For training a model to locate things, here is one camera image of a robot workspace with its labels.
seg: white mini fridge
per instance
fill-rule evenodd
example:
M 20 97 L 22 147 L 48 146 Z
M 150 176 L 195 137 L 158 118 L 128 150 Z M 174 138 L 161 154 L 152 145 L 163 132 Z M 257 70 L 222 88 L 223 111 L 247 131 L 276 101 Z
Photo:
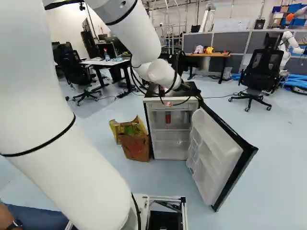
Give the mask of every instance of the white mini fridge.
M 187 84 L 196 87 L 194 82 Z M 218 211 L 258 148 L 191 92 L 173 92 L 162 98 L 162 104 L 150 93 L 155 88 L 150 85 L 143 99 L 151 156 L 155 160 L 186 160 L 204 203 Z

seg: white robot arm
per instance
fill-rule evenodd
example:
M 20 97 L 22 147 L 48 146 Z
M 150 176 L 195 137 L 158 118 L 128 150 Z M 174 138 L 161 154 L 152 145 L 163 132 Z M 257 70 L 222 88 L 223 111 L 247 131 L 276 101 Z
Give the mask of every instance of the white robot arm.
M 158 59 L 161 54 L 159 37 L 140 0 L 86 0 L 113 34 L 132 53 L 134 70 L 147 81 L 170 88 L 175 71 Z M 173 89 L 181 85 L 177 75 Z
M 296 11 L 295 13 L 290 13 L 287 15 L 286 17 L 286 25 L 290 25 L 291 21 L 295 18 L 295 17 L 299 17 L 299 16 L 303 16 L 307 14 L 307 6 L 299 9 L 298 11 Z
M 88 0 L 133 54 L 142 78 L 166 88 L 174 70 L 139 0 Z M 80 230 L 119 230 L 133 208 L 127 183 L 92 146 L 59 88 L 41 0 L 10 0 L 1 14 L 0 154 Z M 174 89 L 181 83 L 176 78 Z
M 295 54 L 307 54 L 306 50 L 301 49 L 294 38 L 293 34 L 290 31 L 286 31 L 283 33 L 282 40 L 278 46 L 279 50 L 283 51 L 283 59 L 281 62 L 281 69 L 284 69 L 286 63 L 289 61 L 291 57 L 291 53 L 287 52 L 286 44 L 288 44 L 288 48 L 293 48 L 293 53 Z

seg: open fridge door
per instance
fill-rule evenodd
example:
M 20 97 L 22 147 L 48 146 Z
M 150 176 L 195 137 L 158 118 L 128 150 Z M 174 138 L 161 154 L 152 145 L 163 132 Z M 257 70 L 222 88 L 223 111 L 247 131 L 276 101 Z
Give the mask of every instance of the open fridge door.
M 257 150 L 200 102 L 192 115 L 187 167 L 206 205 L 219 210 Z

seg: table leg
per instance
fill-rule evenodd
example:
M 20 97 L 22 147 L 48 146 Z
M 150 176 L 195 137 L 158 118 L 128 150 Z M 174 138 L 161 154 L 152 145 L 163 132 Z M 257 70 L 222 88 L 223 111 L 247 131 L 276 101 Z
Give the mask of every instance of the table leg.
M 193 71 L 193 67 L 190 66 L 190 76 L 188 77 L 188 80 L 191 80 L 193 78 L 192 71 Z
M 131 82 L 130 82 L 130 77 L 129 77 L 127 66 L 124 67 L 123 69 L 124 69 L 124 74 L 125 74 L 128 92 L 131 92 L 132 88 L 131 88 Z
M 227 61 L 227 58 L 223 58 L 223 67 L 222 67 L 221 77 L 219 79 L 219 84 L 221 84 L 222 81 L 223 81 L 223 75 L 224 75 L 224 71 L 225 71 L 225 67 L 226 67 L 226 61 Z
M 109 85 L 109 84 L 105 84 L 105 83 L 104 83 L 104 80 L 102 79 L 102 76 L 101 76 L 101 73 L 100 73 L 100 69 L 99 69 L 98 67 L 96 67 L 96 66 L 94 66 L 94 69 L 95 69 L 95 71 L 96 71 L 96 75 L 97 75 L 98 80 L 99 80 L 99 82 L 100 82 L 100 86 L 97 87 L 97 88 L 95 88 L 95 89 L 93 89 L 92 91 L 99 90 L 99 89 L 101 89 L 101 88 L 106 87 L 106 86 Z

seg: wooden desk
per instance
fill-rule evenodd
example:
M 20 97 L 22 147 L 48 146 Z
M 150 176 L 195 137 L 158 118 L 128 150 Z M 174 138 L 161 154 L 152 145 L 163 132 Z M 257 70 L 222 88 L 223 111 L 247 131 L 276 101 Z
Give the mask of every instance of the wooden desk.
M 227 53 L 220 53 L 220 52 L 215 52 L 212 54 L 188 54 L 189 57 L 216 57 L 216 58 L 230 58 L 231 57 L 231 52 Z
M 188 57 L 200 57 L 200 58 L 205 58 L 205 57 L 212 57 L 212 58 L 223 58 L 223 67 L 222 67 L 222 71 L 221 71 L 221 77 L 219 79 L 219 84 L 222 83 L 223 81 L 223 75 L 224 75 L 224 71 L 225 71 L 225 67 L 226 67 L 226 61 L 227 58 L 231 57 L 231 52 L 227 52 L 227 53 L 220 53 L 220 52 L 214 52 L 212 54 L 188 54 Z M 188 80 L 191 80 L 193 78 L 192 76 L 192 67 L 190 67 L 190 76 L 188 78 Z

